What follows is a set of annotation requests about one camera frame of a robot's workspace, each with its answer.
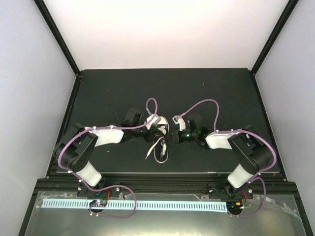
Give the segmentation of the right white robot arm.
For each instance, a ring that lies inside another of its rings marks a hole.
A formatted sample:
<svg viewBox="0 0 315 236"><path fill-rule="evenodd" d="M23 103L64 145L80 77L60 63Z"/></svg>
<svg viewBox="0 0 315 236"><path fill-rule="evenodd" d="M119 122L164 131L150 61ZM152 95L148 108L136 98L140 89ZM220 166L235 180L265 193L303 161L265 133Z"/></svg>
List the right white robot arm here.
<svg viewBox="0 0 315 236"><path fill-rule="evenodd" d="M179 128L172 133L174 143L195 142L203 149L227 149L233 151L239 164L228 175L222 186L223 193L229 198L236 198L246 183L250 183L262 172L272 168L277 161L274 148L259 135L253 133L254 127L219 131L209 130L206 126L198 127L195 120L188 121L174 116L173 121Z"/></svg>

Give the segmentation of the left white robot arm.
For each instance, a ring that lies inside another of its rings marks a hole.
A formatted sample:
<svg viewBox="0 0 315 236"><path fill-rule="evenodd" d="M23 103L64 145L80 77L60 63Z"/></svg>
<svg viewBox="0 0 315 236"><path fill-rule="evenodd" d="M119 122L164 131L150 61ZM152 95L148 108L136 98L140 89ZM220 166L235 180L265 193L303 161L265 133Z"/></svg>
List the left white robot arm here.
<svg viewBox="0 0 315 236"><path fill-rule="evenodd" d="M90 162L95 147L129 142L136 138L143 138L148 143L160 142L168 131L165 117L149 114L148 118L143 118L140 110L131 108L125 118L103 129L74 124L56 144L53 157L62 169L76 174L79 180L87 183L88 190L94 196L101 196L106 185L101 181L100 172Z"/></svg>

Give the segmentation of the black sneaker white sole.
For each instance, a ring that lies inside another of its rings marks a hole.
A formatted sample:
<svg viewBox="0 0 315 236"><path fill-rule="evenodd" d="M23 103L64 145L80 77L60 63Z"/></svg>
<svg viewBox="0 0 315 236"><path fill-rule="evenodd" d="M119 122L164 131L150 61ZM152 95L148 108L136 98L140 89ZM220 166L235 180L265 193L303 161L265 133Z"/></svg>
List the black sneaker white sole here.
<svg viewBox="0 0 315 236"><path fill-rule="evenodd" d="M161 120L158 126L162 128L164 136L157 142L153 149L155 161L159 164L163 164L168 160L168 150L165 135L169 133L170 127L167 119L163 116L160 117Z"/></svg>

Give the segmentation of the white shoelace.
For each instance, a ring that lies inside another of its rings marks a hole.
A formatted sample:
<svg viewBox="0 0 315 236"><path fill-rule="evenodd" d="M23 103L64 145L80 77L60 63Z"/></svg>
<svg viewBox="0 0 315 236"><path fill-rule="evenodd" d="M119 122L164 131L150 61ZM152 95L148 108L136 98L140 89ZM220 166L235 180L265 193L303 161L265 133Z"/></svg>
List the white shoelace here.
<svg viewBox="0 0 315 236"><path fill-rule="evenodd" d="M149 148L145 159L147 159L153 153L155 161L162 164L168 160L166 135L169 133L169 125L158 125L158 128L161 130L162 134L159 135L155 141L153 141L153 144Z"/></svg>

